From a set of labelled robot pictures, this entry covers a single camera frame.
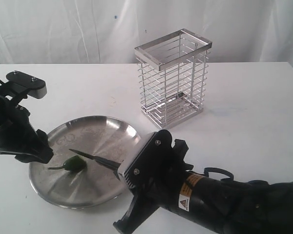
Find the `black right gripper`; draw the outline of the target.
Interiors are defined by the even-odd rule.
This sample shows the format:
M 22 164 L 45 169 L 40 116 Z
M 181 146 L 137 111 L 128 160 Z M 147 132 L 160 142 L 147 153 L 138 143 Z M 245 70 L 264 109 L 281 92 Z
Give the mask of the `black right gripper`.
M 184 140 L 172 141 L 173 155 L 154 177 L 141 187 L 130 189 L 133 200 L 124 216 L 113 223 L 120 234 L 132 234 L 159 207 L 188 210 L 193 186 L 188 180 L 192 165 L 184 162 L 188 146 Z

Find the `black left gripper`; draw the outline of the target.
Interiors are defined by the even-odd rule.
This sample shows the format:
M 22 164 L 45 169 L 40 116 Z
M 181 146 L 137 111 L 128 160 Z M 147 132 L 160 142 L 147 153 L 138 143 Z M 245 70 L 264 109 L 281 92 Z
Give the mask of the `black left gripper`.
M 0 98 L 0 154 L 15 155 L 15 159 L 22 163 L 48 163 L 53 150 L 47 134 L 40 129 L 35 132 L 29 116 L 23 106 Z

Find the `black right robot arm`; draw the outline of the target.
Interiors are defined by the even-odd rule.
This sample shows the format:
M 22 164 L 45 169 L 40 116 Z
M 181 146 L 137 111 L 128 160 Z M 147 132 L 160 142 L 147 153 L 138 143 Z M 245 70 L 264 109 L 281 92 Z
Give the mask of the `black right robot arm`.
M 189 170 L 184 147 L 182 140 L 150 144 L 161 163 L 133 190 L 128 211 L 113 224 L 118 232 L 133 233 L 163 208 L 218 234 L 293 234 L 293 181 L 216 180 Z

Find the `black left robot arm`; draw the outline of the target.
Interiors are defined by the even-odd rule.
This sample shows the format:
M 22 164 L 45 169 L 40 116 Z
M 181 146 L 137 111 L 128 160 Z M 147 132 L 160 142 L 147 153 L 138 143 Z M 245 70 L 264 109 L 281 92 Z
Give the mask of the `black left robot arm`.
M 0 155 L 13 155 L 22 163 L 47 164 L 54 153 L 47 134 L 35 130 L 27 109 L 0 95 Z

